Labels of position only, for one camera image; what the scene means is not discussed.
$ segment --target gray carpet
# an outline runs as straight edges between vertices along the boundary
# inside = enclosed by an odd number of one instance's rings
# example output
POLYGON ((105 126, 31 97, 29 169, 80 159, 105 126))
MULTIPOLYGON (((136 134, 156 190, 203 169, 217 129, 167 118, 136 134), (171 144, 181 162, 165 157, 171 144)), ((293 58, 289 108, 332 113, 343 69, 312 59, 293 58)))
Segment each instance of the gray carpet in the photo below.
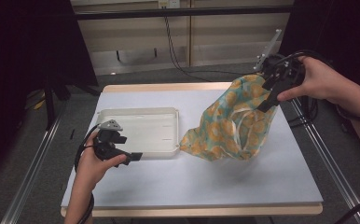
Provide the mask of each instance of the gray carpet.
MULTIPOLYGON (((225 70, 236 73, 248 73, 251 64, 230 64, 206 66, 204 70, 225 70)), ((240 75, 220 73, 192 73, 192 76, 209 79, 211 81, 231 81, 240 75)), ((194 77, 188 77, 175 69, 123 74, 115 76, 99 76, 101 90, 109 84, 132 84, 132 83, 171 83, 171 82, 197 82, 202 81, 194 77)), ((71 99, 66 103, 64 117, 58 131, 49 147, 48 154, 44 159, 38 178, 33 185, 32 191, 22 209, 19 223, 62 223, 60 204, 66 189, 67 179, 72 170, 76 149, 82 141, 90 124, 98 97, 93 97, 70 87, 71 99)), ((335 110, 327 102, 320 102, 320 112, 314 124, 331 150, 340 169, 349 180, 356 194, 360 197, 360 142, 357 137, 345 133, 340 128, 341 120, 335 110)), ((282 104, 283 111, 288 119, 296 116, 294 109, 289 103, 282 104)), ((8 205, 15 195, 24 174, 29 168, 35 151, 43 138, 46 125, 45 108, 40 110, 28 110, 23 125, 14 137, 14 144, 10 153, 0 164, 0 221, 5 214, 8 205)), ((272 221, 278 223, 333 223, 342 216, 349 208, 343 200, 339 189, 335 185, 330 173, 327 171, 319 154, 308 134, 302 127, 293 129, 293 133, 299 143, 306 162, 319 190, 324 198, 323 213, 317 216, 296 217, 273 217, 272 221)), ((234 217, 234 218, 210 218, 208 223, 271 223, 268 217, 234 217)), ((117 223, 188 223, 182 218, 177 219, 116 219, 117 223)), ((95 223, 113 223, 110 218, 95 220, 95 223)), ((347 223, 356 223, 350 219, 347 223)))

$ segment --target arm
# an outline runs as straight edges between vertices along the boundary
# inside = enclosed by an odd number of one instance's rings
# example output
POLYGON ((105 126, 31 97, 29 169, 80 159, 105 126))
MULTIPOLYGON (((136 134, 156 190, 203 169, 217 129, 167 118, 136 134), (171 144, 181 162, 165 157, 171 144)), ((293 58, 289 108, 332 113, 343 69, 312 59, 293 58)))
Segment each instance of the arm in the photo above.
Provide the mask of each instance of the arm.
MULTIPOLYGON (((279 101, 302 95, 316 99, 327 99, 343 109, 360 115, 360 86, 331 69, 326 64, 310 57, 299 58, 305 65, 306 75, 302 85, 278 95, 279 101)), ((360 137, 360 121, 352 120, 360 137)))
MULTIPOLYGON (((93 145, 92 139, 95 136, 96 133, 90 136, 86 146, 93 145)), ((104 177, 105 172, 110 167, 122 163, 125 159, 125 155, 119 155, 108 161, 101 161, 95 156, 92 147, 87 147, 84 150, 78 164, 64 223, 77 223, 82 218, 90 203, 90 194, 96 184, 104 177)), ((91 216, 87 223, 92 223, 91 216)))

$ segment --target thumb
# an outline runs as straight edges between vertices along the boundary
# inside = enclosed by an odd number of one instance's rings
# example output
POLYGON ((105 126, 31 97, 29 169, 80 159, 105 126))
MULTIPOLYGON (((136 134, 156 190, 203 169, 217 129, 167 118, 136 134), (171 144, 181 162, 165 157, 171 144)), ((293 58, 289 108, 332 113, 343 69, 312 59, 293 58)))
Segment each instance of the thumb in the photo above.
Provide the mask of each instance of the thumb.
POLYGON ((299 97, 302 95, 304 95, 302 87, 297 86, 290 90, 282 91, 278 95, 278 101, 286 101, 286 100, 290 100, 290 99, 293 99, 293 98, 296 98, 296 97, 299 97))
POLYGON ((125 156, 124 154, 122 155, 118 155, 114 158, 111 158, 110 160, 108 161, 105 161, 104 162, 104 168, 106 170, 108 170, 109 168, 113 167, 113 166, 116 166, 116 165, 119 165, 121 164, 123 161, 125 161, 127 159, 127 156, 125 156))

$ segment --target rectangular container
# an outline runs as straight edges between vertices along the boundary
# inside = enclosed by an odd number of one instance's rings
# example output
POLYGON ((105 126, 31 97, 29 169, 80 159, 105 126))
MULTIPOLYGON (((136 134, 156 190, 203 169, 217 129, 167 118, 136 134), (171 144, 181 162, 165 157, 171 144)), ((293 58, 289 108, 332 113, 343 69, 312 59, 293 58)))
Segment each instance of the rectangular container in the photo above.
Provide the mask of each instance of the rectangular container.
POLYGON ((116 147, 127 152, 143 152, 144 159, 169 159, 178 151, 178 110, 173 107, 105 109, 96 123, 114 119, 127 137, 116 147))

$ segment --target yellow and green fabric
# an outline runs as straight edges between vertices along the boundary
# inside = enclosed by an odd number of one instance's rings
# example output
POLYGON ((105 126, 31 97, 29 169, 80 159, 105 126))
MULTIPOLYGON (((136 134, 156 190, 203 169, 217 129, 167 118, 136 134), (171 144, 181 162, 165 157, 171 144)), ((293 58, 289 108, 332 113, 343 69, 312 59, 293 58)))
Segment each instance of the yellow and green fabric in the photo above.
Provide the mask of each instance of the yellow and green fabric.
POLYGON ((187 131, 180 149, 208 161, 257 155, 276 111, 276 106, 266 113, 256 110, 270 94, 262 88, 264 82, 258 75, 235 79, 202 113, 200 126, 187 131))

